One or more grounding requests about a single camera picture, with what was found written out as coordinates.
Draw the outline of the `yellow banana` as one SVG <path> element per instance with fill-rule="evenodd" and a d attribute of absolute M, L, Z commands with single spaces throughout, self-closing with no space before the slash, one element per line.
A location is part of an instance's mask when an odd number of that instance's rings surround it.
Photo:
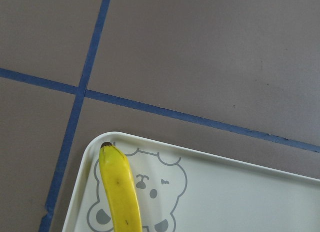
<path fill-rule="evenodd" d="M 126 155 L 110 142 L 99 150 L 99 170 L 114 231 L 142 231 L 134 178 Z"/>

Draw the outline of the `white bear tray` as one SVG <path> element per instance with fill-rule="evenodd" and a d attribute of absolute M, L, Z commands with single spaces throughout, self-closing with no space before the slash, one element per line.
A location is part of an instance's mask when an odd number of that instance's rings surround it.
<path fill-rule="evenodd" d="M 111 142 L 129 159 L 143 231 L 319 231 L 317 179 L 121 132 L 85 149 L 63 231 L 112 231 L 99 170 Z"/>

